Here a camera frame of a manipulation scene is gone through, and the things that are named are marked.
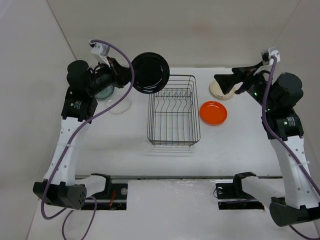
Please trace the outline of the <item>black plate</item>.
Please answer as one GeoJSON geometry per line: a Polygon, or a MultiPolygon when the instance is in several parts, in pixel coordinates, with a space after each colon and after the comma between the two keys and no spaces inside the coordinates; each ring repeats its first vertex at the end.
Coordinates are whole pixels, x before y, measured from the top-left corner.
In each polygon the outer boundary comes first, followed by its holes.
{"type": "Polygon", "coordinates": [[[169,64],[158,53],[141,53],[131,64],[134,69],[133,87],[142,94],[158,93],[169,81],[169,64]]]}

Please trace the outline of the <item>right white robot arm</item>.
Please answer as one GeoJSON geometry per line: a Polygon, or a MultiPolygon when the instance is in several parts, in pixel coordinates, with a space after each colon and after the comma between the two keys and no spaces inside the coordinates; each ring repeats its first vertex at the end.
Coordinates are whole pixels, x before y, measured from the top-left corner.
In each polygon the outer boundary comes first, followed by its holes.
{"type": "Polygon", "coordinates": [[[291,227],[320,218],[320,189],[310,176],[304,130],[294,110],[304,94],[302,81],[289,72],[273,80],[273,74],[257,64],[233,68],[230,74],[216,74],[214,79],[224,94],[239,84],[236,94],[246,92],[261,105],[262,125],[279,163],[284,193],[264,185],[252,172],[238,173],[232,183],[219,183],[217,188],[224,190],[224,199],[256,199],[269,209],[277,226],[291,227]]]}

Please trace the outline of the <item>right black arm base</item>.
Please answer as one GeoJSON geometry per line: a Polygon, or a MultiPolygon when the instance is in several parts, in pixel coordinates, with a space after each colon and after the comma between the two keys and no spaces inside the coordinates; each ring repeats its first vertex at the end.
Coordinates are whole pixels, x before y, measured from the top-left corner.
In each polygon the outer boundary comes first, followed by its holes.
{"type": "Polygon", "coordinates": [[[218,209],[264,210],[265,206],[242,188],[242,179],[256,176],[252,172],[243,172],[236,174],[232,180],[217,180],[213,193],[218,200],[218,209]]]}

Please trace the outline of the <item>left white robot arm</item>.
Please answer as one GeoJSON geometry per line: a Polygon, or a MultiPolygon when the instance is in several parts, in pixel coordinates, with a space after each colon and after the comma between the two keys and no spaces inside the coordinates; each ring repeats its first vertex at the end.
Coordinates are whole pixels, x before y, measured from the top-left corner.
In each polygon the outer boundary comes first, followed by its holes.
{"type": "Polygon", "coordinates": [[[90,68],[84,60],[76,60],[67,67],[68,89],[61,112],[60,133],[50,166],[42,181],[33,185],[33,193],[41,204],[80,210],[85,200],[94,194],[105,199],[111,195],[111,178],[105,174],[93,173],[77,181],[76,164],[80,147],[93,119],[102,115],[96,113],[98,102],[95,96],[113,85],[123,88],[133,86],[134,66],[120,65],[108,57],[105,63],[90,68]]]}

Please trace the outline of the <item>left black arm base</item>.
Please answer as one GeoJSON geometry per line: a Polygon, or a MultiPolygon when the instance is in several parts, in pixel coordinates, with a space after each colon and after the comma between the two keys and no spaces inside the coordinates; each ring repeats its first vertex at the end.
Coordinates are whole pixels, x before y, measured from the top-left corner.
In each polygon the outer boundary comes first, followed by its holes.
{"type": "Polygon", "coordinates": [[[110,175],[93,173],[76,179],[76,184],[86,187],[86,200],[82,210],[122,211],[127,209],[128,182],[113,179],[110,175]]]}

